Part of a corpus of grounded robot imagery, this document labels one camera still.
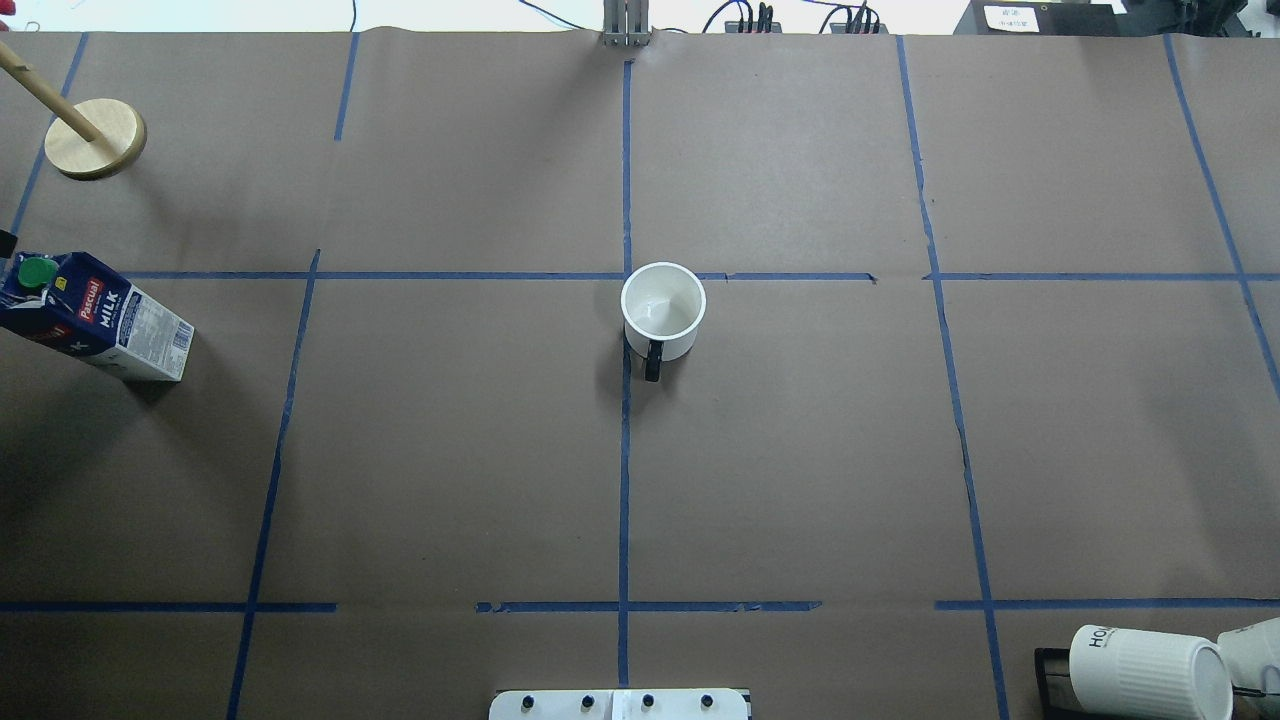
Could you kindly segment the blue Pascual milk carton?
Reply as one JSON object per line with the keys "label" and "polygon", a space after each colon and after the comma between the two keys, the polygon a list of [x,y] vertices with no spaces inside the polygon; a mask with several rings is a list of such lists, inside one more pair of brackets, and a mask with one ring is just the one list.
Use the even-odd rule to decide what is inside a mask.
{"label": "blue Pascual milk carton", "polygon": [[87,252],[19,252],[1,325],[124,382],[183,379],[195,327]]}

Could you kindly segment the white smiley face mug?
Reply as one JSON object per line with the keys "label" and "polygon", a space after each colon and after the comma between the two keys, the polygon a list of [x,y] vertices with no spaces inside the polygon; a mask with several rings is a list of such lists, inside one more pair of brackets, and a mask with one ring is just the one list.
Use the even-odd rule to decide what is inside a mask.
{"label": "white smiley face mug", "polygon": [[644,380],[657,383],[667,363],[691,352],[707,314],[698,275],[677,263],[636,269],[620,292],[623,337],[643,363]]}

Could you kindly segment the wooden stand with round base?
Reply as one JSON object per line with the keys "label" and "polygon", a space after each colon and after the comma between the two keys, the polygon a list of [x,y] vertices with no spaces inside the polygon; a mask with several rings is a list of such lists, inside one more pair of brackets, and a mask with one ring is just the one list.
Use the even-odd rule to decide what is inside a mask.
{"label": "wooden stand with round base", "polygon": [[147,126],[129,104],[110,97],[70,102],[19,54],[1,45],[3,69],[54,114],[44,138],[46,159],[74,181],[115,176],[136,161]]}

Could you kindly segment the black box with white label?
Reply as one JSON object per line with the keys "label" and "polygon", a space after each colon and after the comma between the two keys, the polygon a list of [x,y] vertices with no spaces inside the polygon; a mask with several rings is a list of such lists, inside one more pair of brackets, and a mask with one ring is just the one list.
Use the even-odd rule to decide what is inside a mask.
{"label": "black box with white label", "polygon": [[952,35],[1119,37],[1107,4],[1076,1],[969,1]]}

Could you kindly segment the white ribbed HOME mug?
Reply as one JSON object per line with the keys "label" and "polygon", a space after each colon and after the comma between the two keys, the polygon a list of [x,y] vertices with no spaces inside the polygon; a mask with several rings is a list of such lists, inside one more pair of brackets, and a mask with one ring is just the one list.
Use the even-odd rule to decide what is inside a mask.
{"label": "white ribbed HOME mug", "polygon": [[1233,679],[1203,637],[1083,625],[1069,647],[1082,711],[1125,719],[1230,719]]}

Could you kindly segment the grey aluminium frame post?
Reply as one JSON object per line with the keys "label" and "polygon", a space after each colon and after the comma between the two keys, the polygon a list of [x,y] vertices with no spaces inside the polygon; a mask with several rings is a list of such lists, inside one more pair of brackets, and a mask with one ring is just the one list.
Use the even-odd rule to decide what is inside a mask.
{"label": "grey aluminium frame post", "polygon": [[607,47],[645,47],[652,41],[648,0],[602,1],[600,41]]}

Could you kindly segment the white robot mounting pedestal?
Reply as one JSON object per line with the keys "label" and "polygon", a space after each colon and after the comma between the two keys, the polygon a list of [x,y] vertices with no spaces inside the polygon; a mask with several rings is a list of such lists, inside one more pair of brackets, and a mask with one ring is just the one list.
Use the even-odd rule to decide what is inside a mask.
{"label": "white robot mounting pedestal", "polygon": [[527,689],[498,693],[489,719],[751,719],[748,691],[723,687]]}

